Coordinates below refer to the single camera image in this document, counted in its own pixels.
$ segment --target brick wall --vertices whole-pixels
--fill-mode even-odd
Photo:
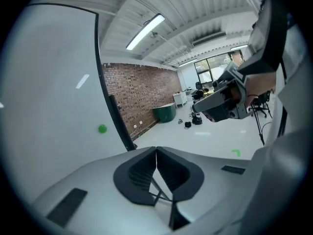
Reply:
[[[133,139],[156,124],[152,108],[174,102],[173,94],[181,91],[177,72],[172,70],[130,64],[104,64],[102,70],[109,95],[115,95],[121,107],[128,133],[137,125]]]

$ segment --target person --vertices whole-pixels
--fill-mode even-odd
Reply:
[[[258,96],[270,91],[276,86],[276,73],[249,75],[246,82],[246,107]]]
[[[203,93],[208,92],[208,88],[204,88],[203,90],[197,90],[196,93],[192,96],[193,99],[197,100],[203,97]]]

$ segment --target green trash bin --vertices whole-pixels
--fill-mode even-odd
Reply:
[[[163,123],[166,123],[172,121],[175,118],[176,106],[175,103],[170,103],[158,108],[153,108],[152,112],[157,119],[159,119]]]

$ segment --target white wall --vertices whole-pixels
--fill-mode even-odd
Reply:
[[[179,78],[179,81],[180,81],[181,90],[182,90],[182,91],[186,90],[185,80],[184,80],[184,77],[183,77],[181,71],[178,71],[178,72],[177,72],[177,75],[178,75],[178,78]]]
[[[199,78],[193,63],[187,64],[179,68],[185,81],[186,87],[196,88],[196,83],[199,82]]]
[[[100,86],[94,26],[90,12],[30,6],[0,58],[3,158],[29,203],[82,165],[126,152]]]

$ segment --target black bag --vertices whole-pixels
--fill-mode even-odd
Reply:
[[[185,129],[189,129],[191,127],[191,122],[185,122]]]
[[[202,124],[202,118],[201,118],[201,117],[196,117],[196,116],[194,116],[194,117],[192,118],[192,123],[195,124],[195,125]]]

